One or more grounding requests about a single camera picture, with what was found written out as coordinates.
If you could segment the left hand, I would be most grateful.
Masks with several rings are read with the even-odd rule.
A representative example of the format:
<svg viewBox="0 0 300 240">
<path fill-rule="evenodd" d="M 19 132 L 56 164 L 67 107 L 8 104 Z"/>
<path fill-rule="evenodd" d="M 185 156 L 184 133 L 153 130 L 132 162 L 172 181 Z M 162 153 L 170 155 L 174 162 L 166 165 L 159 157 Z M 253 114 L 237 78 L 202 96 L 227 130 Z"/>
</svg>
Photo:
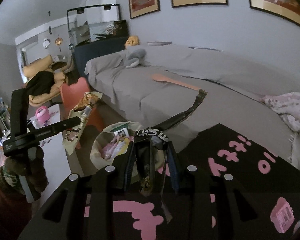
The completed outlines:
<svg viewBox="0 0 300 240">
<path fill-rule="evenodd" d="M 34 146 L 8 157 L 0 167 L 0 191 L 16 194 L 32 203 L 41 197 L 48 185 L 44 168 L 44 152 Z"/>
</svg>

